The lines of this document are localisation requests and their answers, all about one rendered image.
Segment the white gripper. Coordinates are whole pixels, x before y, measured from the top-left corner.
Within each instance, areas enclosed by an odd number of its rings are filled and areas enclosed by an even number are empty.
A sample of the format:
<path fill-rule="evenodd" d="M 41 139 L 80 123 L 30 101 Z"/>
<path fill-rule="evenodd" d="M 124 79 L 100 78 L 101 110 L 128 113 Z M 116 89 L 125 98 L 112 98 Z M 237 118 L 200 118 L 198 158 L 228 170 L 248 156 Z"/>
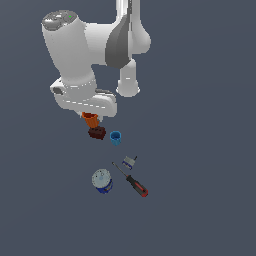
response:
<path fill-rule="evenodd" d="M 97 88 L 93 78 L 83 85 L 68 86 L 57 79 L 50 90 L 58 105 L 63 109 L 97 114 L 100 118 L 114 117 L 117 113 L 116 96 L 108 90 Z"/>

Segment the dark brown block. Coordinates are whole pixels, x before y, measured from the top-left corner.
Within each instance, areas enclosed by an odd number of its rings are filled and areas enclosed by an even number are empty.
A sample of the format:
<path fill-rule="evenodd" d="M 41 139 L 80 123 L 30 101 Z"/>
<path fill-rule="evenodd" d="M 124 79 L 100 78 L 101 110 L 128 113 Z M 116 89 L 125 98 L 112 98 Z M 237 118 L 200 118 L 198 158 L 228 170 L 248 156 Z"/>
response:
<path fill-rule="evenodd" d="M 104 127 L 97 126 L 95 128 L 90 128 L 88 134 L 91 138 L 103 140 L 106 135 L 106 130 Z"/>

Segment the blue cup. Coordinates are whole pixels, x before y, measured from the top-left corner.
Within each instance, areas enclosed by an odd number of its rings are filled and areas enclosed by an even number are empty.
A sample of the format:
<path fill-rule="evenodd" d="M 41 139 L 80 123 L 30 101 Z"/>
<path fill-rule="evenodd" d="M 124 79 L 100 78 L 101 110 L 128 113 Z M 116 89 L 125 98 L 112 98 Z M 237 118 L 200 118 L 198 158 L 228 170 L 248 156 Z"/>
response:
<path fill-rule="evenodd" d="M 110 133 L 110 140 L 114 146 L 118 146 L 121 143 L 121 133 L 119 131 L 112 131 Z"/>

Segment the blue can with grey lid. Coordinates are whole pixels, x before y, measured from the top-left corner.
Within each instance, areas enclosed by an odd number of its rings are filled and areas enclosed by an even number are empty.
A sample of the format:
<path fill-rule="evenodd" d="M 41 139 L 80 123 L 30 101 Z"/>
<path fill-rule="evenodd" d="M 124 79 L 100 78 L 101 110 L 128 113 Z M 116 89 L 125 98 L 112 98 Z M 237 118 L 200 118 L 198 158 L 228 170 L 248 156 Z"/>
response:
<path fill-rule="evenodd" d="M 92 175 L 92 184 L 101 194 L 109 193 L 113 187 L 110 172 L 106 169 L 98 169 Z"/>

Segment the red black screwdriver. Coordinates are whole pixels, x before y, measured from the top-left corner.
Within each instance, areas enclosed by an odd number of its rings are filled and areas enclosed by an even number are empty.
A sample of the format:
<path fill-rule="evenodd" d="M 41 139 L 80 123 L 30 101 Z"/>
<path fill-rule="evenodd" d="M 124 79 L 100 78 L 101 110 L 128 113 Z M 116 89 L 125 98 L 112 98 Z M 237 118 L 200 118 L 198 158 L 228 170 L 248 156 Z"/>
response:
<path fill-rule="evenodd" d="M 126 175 L 126 180 L 142 197 L 146 197 L 148 195 L 147 188 L 135 180 L 131 175 Z"/>

